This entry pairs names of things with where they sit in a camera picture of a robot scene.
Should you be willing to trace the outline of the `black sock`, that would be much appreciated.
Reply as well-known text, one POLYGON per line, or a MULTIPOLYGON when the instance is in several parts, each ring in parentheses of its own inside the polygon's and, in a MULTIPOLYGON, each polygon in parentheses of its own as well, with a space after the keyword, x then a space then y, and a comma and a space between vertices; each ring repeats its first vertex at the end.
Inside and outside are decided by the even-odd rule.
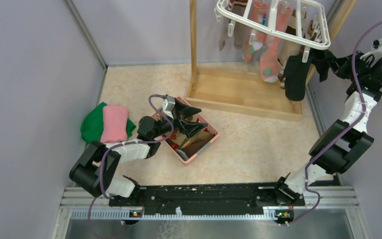
POLYGON ((319 74, 319 82, 324 82, 328 78, 328 74, 325 73, 325 54, 333 54, 330 50, 317 50, 313 49, 310 52, 312 56, 312 64, 315 66, 317 73, 319 74))
POLYGON ((312 62, 312 56, 308 57, 307 62, 303 62, 302 58, 302 55, 290 56, 283 73, 285 77, 285 95, 289 100, 295 102, 304 99, 305 82, 312 62))

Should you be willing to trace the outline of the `tan brown striped sock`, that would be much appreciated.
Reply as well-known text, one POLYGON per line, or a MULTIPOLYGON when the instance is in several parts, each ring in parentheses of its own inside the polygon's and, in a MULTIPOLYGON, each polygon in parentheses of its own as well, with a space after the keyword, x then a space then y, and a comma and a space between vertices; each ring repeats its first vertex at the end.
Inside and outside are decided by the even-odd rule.
POLYGON ((305 38, 314 42, 321 41, 320 21, 317 15, 315 15, 314 19, 310 21, 309 26, 305 33, 305 38))

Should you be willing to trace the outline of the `white clip hanger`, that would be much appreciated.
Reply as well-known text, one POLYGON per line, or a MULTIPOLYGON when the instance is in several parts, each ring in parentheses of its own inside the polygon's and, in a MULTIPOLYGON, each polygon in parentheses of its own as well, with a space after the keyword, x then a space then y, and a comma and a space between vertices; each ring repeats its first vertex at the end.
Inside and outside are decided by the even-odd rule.
POLYGON ((249 50, 268 46, 275 39, 286 40, 304 48, 303 62, 311 49, 326 50, 331 45, 324 6, 315 0, 219 0, 214 8, 217 21, 228 20, 227 35, 232 37, 237 25, 246 28, 244 39, 249 50), (307 9, 314 12, 317 36, 307 39, 302 19, 307 9))

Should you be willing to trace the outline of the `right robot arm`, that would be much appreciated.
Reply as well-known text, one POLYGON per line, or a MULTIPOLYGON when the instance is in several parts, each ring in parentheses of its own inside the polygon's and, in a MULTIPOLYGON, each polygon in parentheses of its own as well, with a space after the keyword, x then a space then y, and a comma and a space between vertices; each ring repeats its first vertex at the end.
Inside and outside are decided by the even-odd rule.
POLYGON ((372 109, 381 99, 382 57, 335 57, 330 51, 316 51, 311 62, 320 80, 327 78, 327 70, 341 79, 351 80, 346 90, 345 110, 317 140, 309 151, 311 160, 297 172, 281 177, 272 191, 272 200, 278 205, 297 201, 306 187, 325 175, 346 172, 366 151, 374 139, 367 133, 372 109))

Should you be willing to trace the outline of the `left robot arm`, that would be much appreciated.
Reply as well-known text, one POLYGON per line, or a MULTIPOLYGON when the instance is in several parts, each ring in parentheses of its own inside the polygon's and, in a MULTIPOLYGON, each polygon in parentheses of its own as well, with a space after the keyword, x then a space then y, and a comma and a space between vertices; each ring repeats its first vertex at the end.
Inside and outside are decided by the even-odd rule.
POLYGON ((190 121, 201 109, 181 103, 178 99, 164 99, 164 105, 154 117, 144 116, 138 124, 136 139, 119 143, 90 143, 69 172, 69 178, 94 197, 112 199, 120 196, 128 206, 139 201, 139 185, 127 176, 116 176, 118 165, 156 154, 161 142, 174 132, 193 137, 207 128, 204 122, 190 121))

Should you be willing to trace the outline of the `striped socks in basket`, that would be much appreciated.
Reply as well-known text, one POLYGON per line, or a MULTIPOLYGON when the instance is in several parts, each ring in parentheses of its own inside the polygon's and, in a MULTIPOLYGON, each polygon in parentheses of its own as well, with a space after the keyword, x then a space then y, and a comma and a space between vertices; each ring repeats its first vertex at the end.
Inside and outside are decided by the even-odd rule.
POLYGON ((204 150, 218 137, 218 132, 206 127, 191 138, 176 130, 167 140, 167 144, 182 162, 192 161, 200 151, 204 150))

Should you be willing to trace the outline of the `pink plastic basket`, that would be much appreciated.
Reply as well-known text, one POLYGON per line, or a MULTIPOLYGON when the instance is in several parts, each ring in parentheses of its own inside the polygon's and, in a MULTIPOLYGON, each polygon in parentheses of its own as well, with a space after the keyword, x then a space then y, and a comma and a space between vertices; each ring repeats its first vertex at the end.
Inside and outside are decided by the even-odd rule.
POLYGON ((185 164, 193 161, 219 137, 219 131, 181 97, 163 96, 162 106, 139 122, 138 133, 145 140, 164 143, 185 164))

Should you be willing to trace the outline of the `wooden rack stand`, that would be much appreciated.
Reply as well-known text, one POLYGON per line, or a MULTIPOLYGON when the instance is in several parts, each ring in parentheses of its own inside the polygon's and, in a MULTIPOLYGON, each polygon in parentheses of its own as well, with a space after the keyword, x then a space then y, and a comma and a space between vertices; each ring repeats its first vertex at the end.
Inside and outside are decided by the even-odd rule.
MULTIPOLYGON (((325 10, 331 42, 337 36, 347 17, 356 5, 354 0, 339 0, 330 12, 325 10)), ((314 12, 307 9, 302 19, 305 36, 314 12)), ((278 120, 299 121, 302 117, 301 101, 289 100, 285 95, 285 77, 282 81, 268 83, 260 75, 260 58, 263 46, 250 62, 245 62, 242 50, 238 60, 226 67, 205 66, 197 63, 196 1, 190 1, 191 81, 186 100, 193 106, 225 112, 253 115, 278 120)), ((310 65, 305 86, 311 80, 315 66, 310 65)))

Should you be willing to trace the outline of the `pink sock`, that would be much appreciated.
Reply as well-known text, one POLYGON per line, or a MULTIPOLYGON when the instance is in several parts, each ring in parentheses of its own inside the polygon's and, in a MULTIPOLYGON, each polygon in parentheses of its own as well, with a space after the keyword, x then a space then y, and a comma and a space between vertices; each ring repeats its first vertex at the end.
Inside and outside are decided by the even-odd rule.
MULTIPOLYGON (((255 23, 266 26, 270 6, 262 0, 254 0, 251 3, 249 19, 255 23)), ((261 50, 266 39, 264 32, 251 28, 249 30, 249 39, 243 47, 242 57, 245 62, 250 62, 256 53, 261 50)))
MULTIPOLYGON (((289 17, 292 14, 291 7, 278 5, 278 14, 276 19, 276 30, 285 32, 289 17)), ((278 80, 280 71, 278 63, 278 50, 281 38, 268 35, 265 40, 266 48, 260 58, 260 75, 263 81, 274 83, 278 80)))

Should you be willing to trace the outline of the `pink folded cloth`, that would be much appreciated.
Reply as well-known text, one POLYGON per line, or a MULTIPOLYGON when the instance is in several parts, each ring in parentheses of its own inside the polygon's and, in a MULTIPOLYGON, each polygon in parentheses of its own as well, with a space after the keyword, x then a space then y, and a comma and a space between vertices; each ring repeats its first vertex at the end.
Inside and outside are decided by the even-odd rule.
POLYGON ((116 105, 103 107, 102 143, 117 143, 127 140, 126 125, 128 109, 116 105))

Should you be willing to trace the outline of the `green cloth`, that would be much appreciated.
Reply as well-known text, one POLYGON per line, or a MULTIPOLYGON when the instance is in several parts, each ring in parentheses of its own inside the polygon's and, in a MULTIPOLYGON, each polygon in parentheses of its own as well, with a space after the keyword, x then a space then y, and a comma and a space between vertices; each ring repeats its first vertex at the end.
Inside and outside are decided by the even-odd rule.
MULTIPOLYGON (((103 107, 108 104, 105 102, 100 103, 93 110, 88 113, 84 118, 81 127, 81 137, 87 143, 90 144, 93 141, 100 141, 103 132, 103 107)), ((126 125, 126 131, 128 138, 133 135, 136 129, 136 124, 129 119, 126 125)))

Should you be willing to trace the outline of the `maroon striped sock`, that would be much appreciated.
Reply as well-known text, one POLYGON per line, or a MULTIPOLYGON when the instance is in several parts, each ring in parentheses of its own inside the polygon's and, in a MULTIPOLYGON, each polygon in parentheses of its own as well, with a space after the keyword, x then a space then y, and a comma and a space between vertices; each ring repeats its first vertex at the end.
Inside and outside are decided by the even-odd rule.
MULTIPOLYGON (((228 10, 236 15, 243 16, 247 7, 247 0, 229 0, 224 1, 221 6, 224 10, 228 10)), ((227 17, 222 16, 222 32, 218 41, 218 49, 222 51, 229 38, 233 38, 234 48, 244 51, 248 46, 248 33, 249 28, 239 22, 233 21, 227 17)))

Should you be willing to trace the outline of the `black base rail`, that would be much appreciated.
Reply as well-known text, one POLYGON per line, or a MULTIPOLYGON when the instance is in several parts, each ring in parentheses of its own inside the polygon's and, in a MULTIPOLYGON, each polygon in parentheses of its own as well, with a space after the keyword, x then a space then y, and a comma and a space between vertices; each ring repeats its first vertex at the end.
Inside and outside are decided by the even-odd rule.
POLYGON ((279 224, 292 221, 293 208, 304 197, 278 183, 141 186, 131 196, 113 196, 109 206, 138 207, 146 216, 267 216, 268 207, 282 207, 271 218, 279 224))

